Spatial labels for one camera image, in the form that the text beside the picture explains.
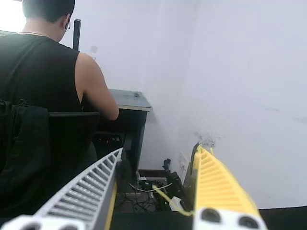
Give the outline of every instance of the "necklace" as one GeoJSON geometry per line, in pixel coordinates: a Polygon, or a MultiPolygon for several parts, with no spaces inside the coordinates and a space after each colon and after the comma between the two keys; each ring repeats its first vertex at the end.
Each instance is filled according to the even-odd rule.
{"type": "Polygon", "coordinates": [[[47,37],[46,35],[43,35],[43,34],[40,34],[40,33],[28,32],[28,31],[20,32],[20,34],[33,34],[33,35],[39,35],[39,36],[47,37]]]}

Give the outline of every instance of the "bare arm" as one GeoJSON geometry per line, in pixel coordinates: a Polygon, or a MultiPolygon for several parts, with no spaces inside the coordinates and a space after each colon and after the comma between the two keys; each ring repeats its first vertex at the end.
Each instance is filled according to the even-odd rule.
{"type": "Polygon", "coordinates": [[[106,86],[103,73],[97,63],[87,54],[78,55],[75,81],[79,99],[85,94],[107,119],[117,119],[118,106],[106,86]]]}

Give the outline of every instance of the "ear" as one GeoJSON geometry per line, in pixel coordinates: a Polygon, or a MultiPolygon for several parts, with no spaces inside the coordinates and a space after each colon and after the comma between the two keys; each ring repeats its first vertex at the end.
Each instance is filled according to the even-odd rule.
{"type": "Polygon", "coordinates": [[[67,14],[66,16],[62,17],[62,23],[61,25],[63,26],[64,29],[67,29],[68,27],[68,23],[69,23],[69,19],[71,18],[71,14],[67,14]]]}

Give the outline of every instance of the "yellow ribbed surface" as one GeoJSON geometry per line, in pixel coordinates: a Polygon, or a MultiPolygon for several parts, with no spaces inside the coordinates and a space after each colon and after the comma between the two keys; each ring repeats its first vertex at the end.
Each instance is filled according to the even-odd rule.
{"type": "Polygon", "coordinates": [[[193,168],[198,169],[195,210],[211,207],[260,216],[228,169],[202,146],[197,150],[193,163],[193,168]]]}

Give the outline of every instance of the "black tank top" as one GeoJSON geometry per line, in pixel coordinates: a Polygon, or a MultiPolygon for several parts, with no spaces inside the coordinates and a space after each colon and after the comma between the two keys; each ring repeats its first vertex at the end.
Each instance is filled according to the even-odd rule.
{"type": "Polygon", "coordinates": [[[16,104],[24,99],[49,112],[80,112],[78,54],[48,37],[0,36],[0,100],[16,104]]]}

